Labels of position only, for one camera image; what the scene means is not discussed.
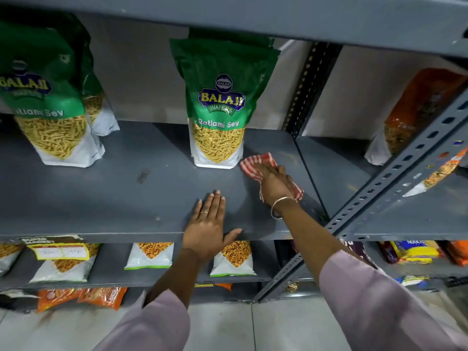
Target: person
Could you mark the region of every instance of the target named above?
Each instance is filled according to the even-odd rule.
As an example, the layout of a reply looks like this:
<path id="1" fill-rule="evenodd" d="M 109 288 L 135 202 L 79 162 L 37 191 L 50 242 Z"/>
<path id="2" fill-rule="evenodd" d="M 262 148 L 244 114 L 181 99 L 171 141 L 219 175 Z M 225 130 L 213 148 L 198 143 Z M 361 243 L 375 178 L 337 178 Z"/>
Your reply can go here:
<path id="1" fill-rule="evenodd" d="M 257 164 L 264 200 L 283 217 L 352 350 L 468 350 L 468 338 L 438 324 L 395 280 L 367 264 L 304 212 L 282 166 Z M 190 303 L 200 268 L 236 240 L 223 235 L 226 198 L 219 191 L 195 207 L 182 248 L 153 288 L 130 308 L 95 351 L 178 351 L 189 337 Z"/>

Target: lavender sleeve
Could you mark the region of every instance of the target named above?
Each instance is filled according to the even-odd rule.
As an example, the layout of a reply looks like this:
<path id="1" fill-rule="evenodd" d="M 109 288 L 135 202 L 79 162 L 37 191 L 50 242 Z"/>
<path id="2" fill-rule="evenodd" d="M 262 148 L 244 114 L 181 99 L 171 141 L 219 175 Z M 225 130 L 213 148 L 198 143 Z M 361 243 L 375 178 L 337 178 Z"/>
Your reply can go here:
<path id="1" fill-rule="evenodd" d="M 405 287 L 338 251 L 320 272 L 320 290 L 353 351 L 468 350 L 468 337 L 439 324 Z"/>
<path id="2" fill-rule="evenodd" d="M 190 332 L 190 317 L 170 290 L 143 306 L 145 295 L 93 351 L 182 351 Z"/>

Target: forearm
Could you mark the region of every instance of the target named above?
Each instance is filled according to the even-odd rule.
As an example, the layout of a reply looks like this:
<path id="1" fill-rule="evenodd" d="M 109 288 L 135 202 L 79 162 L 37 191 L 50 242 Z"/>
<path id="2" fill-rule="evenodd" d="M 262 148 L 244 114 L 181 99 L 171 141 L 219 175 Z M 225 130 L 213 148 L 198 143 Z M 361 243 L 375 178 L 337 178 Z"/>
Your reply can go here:
<path id="1" fill-rule="evenodd" d="M 188 307 L 201 266 L 202 262 L 193 250 L 181 249 L 172 266 L 146 295 L 144 305 L 154 301 L 162 292 L 169 289 L 185 307 Z"/>
<path id="2" fill-rule="evenodd" d="M 285 199 L 278 202 L 276 208 L 280 211 L 307 268 L 317 283 L 322 267 L 337 251 L 343 250 L 362 260 L 311 218 L 298 203 Z"/>

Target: bracelet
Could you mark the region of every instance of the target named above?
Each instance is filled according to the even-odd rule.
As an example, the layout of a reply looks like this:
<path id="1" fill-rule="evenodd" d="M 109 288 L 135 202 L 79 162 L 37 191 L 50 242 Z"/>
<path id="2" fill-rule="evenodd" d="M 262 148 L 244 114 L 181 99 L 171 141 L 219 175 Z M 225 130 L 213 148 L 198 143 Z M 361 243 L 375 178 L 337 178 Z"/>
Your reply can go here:
<path id="1" fill-rule="evenodd" d="M 284 199 L 292 199 L 293 201 L 296 201 L 294 198 L 291 198 L 291 197 L 288 197 L 288 196 L 284 196 L 284 197 L 281 197 L 281 198 L 278 198 L 277 200 L 275 200 L 275 202 L 272 204 L 272 208 L 270 209 L 270 215 L 272 216 L 273 219 L 276 219 L 276 220 L 281 220 L 283 219 L 283 217 L 275 217 L 273 215 L 273 208 L 275 207 L 275 204 L 278 203 L 279 201 L 282 201 Z"/>

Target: shelf label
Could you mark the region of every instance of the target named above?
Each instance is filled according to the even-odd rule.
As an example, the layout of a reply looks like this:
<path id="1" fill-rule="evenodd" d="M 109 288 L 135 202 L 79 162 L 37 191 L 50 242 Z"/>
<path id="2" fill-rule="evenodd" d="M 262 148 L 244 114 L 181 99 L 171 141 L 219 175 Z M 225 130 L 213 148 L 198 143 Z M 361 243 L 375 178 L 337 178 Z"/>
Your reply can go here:
<path id="1" fill-rule="evenodd" d="M 28 245 L 38 260 L 89 260 L 84 243 L 55 243 Z"/>

